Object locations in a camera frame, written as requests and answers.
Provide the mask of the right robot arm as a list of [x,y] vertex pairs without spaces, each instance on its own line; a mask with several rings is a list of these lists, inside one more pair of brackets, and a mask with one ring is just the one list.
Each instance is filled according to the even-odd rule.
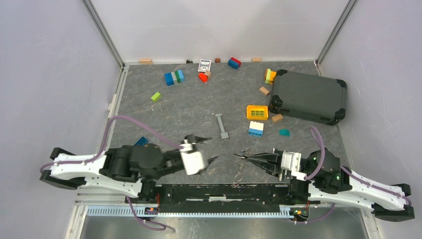
[[415,218],[408,184],[385,185],[367,179],[346,166],[328,149],[300,153],[273,149],[270,153],[243,154],[240,158],[288,185],[282,204],[320,202],[349,205],[370,211],[376,218],[403,222]]

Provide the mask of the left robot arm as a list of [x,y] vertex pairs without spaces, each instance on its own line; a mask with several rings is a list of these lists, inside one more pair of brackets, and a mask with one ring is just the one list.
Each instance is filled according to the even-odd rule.
[[163,152],[153,143],[123,145],[93,155],[75,155],[56,147],[50,157],[52,165],[41,170],[40,181],[57,188],[76,190],[96,187],[138,196],[145,203],[156,198],[156,189],[145,184],[184,171],[187,175],[203,173],[217,157],[204,158],[197,146],[207,138],[187,135],[182,149]]

